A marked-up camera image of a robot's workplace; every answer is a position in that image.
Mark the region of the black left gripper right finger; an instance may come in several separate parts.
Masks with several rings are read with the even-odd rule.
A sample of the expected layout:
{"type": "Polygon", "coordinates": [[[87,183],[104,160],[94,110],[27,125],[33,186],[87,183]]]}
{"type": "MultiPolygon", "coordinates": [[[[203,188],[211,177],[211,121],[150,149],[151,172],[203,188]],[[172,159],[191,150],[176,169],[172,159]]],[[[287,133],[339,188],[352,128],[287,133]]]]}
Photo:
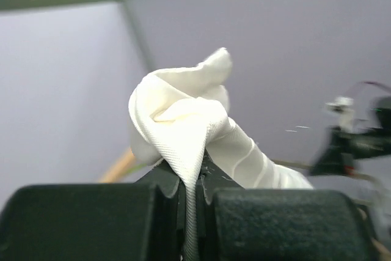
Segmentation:
{"type": "Polygon", "coordinates": [[[343,193],[244,189],[203,157],[197,181],[201,260],[381,260],[343,193]]]}

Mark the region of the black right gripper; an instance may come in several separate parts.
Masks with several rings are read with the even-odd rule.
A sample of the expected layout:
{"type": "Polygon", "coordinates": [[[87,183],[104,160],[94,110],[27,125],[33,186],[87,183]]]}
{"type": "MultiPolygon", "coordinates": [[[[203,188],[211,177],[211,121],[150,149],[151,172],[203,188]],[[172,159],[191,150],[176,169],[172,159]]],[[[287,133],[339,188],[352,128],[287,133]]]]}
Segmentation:
{"type": "Polygon", "coordinates": [[[329,128],[325,149],[312,161],[310,175],[350,176],[356,161],[390,155],[390,130],[369,128],[362,133],[348,133],[340,127],[329,128]]]}

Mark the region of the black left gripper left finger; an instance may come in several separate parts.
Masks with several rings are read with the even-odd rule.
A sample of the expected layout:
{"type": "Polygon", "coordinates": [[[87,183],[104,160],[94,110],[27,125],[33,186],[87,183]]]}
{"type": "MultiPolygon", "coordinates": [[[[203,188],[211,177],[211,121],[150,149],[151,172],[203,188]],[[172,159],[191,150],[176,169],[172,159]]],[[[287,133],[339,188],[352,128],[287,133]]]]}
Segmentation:
{"type": "Polygon", "coordinates": [[[178,260],[183,215],[166,163],[135,183],[24,186],[1,212],[1,259],[178,260]]]}

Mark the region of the white quilted garment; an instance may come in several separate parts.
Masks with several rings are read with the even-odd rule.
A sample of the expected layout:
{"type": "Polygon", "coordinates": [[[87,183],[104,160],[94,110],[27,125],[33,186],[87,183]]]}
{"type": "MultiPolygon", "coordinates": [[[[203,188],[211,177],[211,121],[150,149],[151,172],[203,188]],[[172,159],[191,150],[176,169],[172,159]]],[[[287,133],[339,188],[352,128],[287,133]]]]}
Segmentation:
{"type": "Polygon", "coordinates": [[[147,74],[130,96],[131,149],[141,164],[165,160],[186,191],[184,258],[197,260],[196,182],[204,154],[243,188],[309,189],[299,172],[271,161],[228,116],[225,48],[195,67],[147,74]]]}

